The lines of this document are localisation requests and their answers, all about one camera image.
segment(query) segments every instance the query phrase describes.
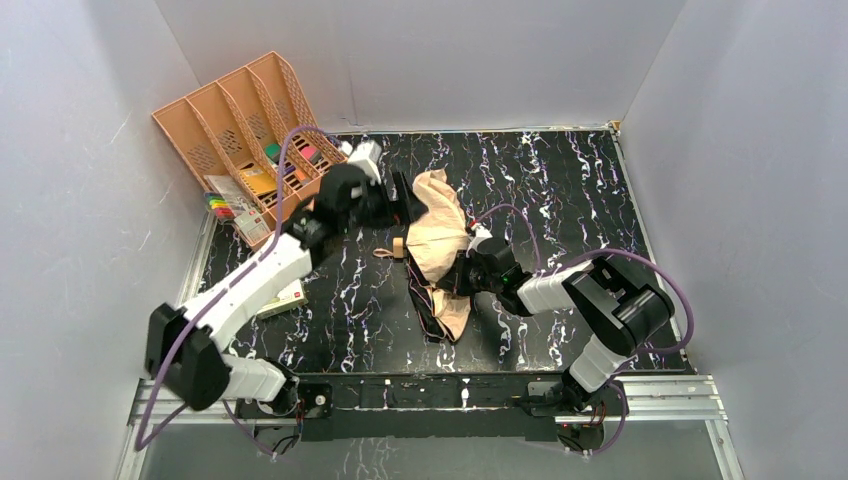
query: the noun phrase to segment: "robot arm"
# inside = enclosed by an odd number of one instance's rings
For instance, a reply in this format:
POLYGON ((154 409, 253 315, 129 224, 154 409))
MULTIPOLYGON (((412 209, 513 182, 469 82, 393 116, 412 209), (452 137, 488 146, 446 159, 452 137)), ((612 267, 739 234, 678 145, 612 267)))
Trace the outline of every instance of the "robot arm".
POLYGON ((379 147, 361 144, 346 164, 321 179, 312 210, 297 208, 281 233, 208 291, 179 308, 163 304, 150 316, 145 368, 155 376, 189 319, 201 316, 167 367, 164 384, 193 410, 218 400, 255 399, 277 413, 296 402, 298 378, 272 360, 222 354, 231 338, 277 292, 308 275, 333 254, 351 228, 409 225, 427 208, 403 174, 393 172, 397 199, 390 199, 375 161, 379 147))
POLYGON ((520 316, 575 307, 593 335, 556 385, 528 385, 525 405, 534 414, 579 412, 595 405, 610 378, 674 315, 674 304, 656 278, 617 255, 602 255, 553 275, 531 276, 509 244, 475 224, 467 251, 437 286, 470 296, 496 294, 505 310, 520 316))

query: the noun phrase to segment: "small box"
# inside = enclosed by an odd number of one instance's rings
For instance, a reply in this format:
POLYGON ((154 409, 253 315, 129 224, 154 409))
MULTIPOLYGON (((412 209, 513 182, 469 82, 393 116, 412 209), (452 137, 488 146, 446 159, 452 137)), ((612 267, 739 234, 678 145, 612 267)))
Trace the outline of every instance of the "small box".
POLYGON ((274 165, 280 163, 280 153, 282 152, 282 148, 276 143, 272 143, 265 147, 265 156, 268 157, 268 160, 271 161, 274 165))
POLYGON ((256 318, 261 320, 303 305, 306 305, 303 284, 300 283, 300 280, 295 280, 288 287, 280 290, 276 297, 256 312, 256 318))
POLYGON ((250 244, 262 240, 271 233, 271 229, 268 228, 262 214, 256 209, 250 209, 237 216, 236 227, 250 244))

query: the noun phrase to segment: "beige cloth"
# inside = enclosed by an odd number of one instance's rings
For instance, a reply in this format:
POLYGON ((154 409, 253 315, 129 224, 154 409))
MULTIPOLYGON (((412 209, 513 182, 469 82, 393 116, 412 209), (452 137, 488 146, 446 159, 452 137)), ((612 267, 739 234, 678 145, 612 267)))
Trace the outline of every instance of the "beige cloth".
MULTIPOLYGON (((447 184, 444 170, 431 170, 417 177, 412 191, 429 208, 429 212, 409 227, 406 248, 418 268, 431 284, 438 282, 453 265, 457 250, 468 248, 465 212, 459 206, 456 191, 447 184)), ((471 313, 468 297, 460 297, 434 287, 427 287, 433 301, 433 316, 445 335, 456 341, 471 313)))

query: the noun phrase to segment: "crumpled fabric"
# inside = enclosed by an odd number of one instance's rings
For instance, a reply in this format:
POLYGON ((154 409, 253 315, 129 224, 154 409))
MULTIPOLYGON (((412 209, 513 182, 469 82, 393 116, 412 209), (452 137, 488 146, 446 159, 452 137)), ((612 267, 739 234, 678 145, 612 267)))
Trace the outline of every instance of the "crumpled fabric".
POLYGON ((456 191, 448 185, 444 170, 430 170, 418 175, 412 191, 427 205, 429 212, 409 227, 406 237, 406 248, 412 257, 409 265, 410 296, 425 333, 453 342, 462 335, 468 323, 471 299, 434 285, 450 270, 456 252, 468 248, 470 240, 465 230, 465 212, 459 205, 456 191))

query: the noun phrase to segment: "white wall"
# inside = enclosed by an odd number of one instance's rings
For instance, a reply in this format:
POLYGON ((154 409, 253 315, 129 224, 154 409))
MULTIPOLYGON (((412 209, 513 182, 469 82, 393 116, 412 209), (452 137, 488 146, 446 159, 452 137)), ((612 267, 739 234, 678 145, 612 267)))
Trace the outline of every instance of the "white wall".
POLYGON ((200 82, 270 50, 333 130, 621 119, 684 0, 157 0, 200 82))
POLYGON ((111 478, 202 218, 150 113, 198 84, 152 1, 2 3, 0 476, 111 478))
POLYGON ((845 478, 848 3, 690 0, 622 126, 752 479, 845 478))

